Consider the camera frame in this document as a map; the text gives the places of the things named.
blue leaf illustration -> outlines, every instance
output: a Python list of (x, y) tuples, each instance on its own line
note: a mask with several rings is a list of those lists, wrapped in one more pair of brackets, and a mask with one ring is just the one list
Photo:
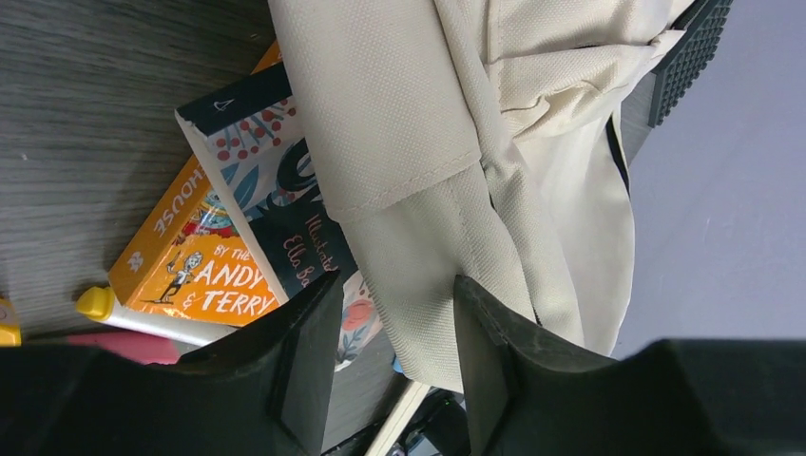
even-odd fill
[(224, 180), (227, 182), (227, 185), (232, 183), (232, 178), (235, 177), (235, 172), (238, 171), (238, 165), (239, 163), (230, 164), (221, 170), (221, 175), (224, 176)]
[(235, 197), (235, 201), (241, 209), (245, 208), (246, 205), (249, 204), (249, 201), (252, 200), (252, 196), (255, 194), (257, 187), (258, 167), (255, 166), (238, 184), (238, 188), (235, 189), (235, 192), (233, 192), (233, 197)]

floral book cover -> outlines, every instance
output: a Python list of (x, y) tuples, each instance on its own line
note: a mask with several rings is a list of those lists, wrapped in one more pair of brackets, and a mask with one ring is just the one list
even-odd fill
[(380, 321), (341, 229), (327, 217), (283, 64), (176, 116), (270, 288), (290, 298), (325, 271), (341, 271), (338, 361), (355, 359)]

book cover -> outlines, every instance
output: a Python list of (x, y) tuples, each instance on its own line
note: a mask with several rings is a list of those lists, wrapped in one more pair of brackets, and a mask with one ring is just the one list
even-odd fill
[(270, 283), (293, 296), (325, 271), (345, 292), (337, 361), (380, 329), (338, 224), (327, 217), (282, 63), (177, 109), (177, 121)]
[[(274, 43), (256, 71), (279, 58)], [(264, 280), (195, 156), (112, 266), (109, 282), (133, 310), (233, 326), (286, 300)]]

beige fabric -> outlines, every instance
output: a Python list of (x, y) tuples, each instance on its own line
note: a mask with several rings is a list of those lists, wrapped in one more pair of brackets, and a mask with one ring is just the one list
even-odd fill
[(411, 378), (461, 390), (451, 285), (608, 353), (633, 267), (604, 135), (671, 0), (269, 0), (319, 185)]

cartoon illustration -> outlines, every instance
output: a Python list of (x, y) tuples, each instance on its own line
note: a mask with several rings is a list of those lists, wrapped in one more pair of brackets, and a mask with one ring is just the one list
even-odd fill
[(174, 245), (182, 245), (191, 235), (219, 235), (225, 239), (239, 236), (215, 191), (207, 192), (198, 212), (183, 226), (174, 240)]
[(173, 275), (174, 279), (171, 280), (171, 283), (169, 283), (168, 287), (165, 288), (163, 295), (154, 302), (160, 304), (173, 304), (173, 302), (170, 300), (171, 296), (176, 295), (182, 288), (182, 285), (185, 283), (190, 283), (190, 280), (193, 278), (193, 273), (191, 271), (198, 268), (204, 259), (204, 256), (201, 252), (194, 252), (184, 259), (184, 266), (179, 271), (175, 271), (174, 266), (176, 266), (176, 260), (179, 259), (181, 254), (182, 251), (177, 252), (174, 258), (168, 263), (168, 273)]

